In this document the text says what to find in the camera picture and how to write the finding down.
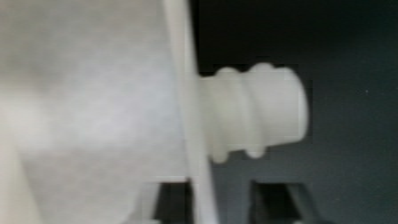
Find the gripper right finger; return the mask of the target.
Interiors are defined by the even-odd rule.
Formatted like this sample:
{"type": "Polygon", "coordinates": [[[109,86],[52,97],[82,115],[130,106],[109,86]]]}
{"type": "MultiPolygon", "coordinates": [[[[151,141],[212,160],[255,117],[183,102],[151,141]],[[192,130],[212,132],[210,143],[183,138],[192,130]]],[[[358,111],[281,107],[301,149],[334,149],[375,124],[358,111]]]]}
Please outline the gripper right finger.
{"type": "Polygon", "coordinates": [[[249,224],[320,224],[320,213],[303,184],[251,183],[249,224]]]}

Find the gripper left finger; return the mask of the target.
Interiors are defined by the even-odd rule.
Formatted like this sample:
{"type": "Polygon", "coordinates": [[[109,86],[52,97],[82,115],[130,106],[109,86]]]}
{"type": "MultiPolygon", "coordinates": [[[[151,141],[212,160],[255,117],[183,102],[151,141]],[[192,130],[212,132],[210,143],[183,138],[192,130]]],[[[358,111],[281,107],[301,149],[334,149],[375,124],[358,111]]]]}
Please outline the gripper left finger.
{"type": "Polygon", "coordinates": [[[194,224],[194,191],[189,182],[144,185],[137,224],[194,224]]]}

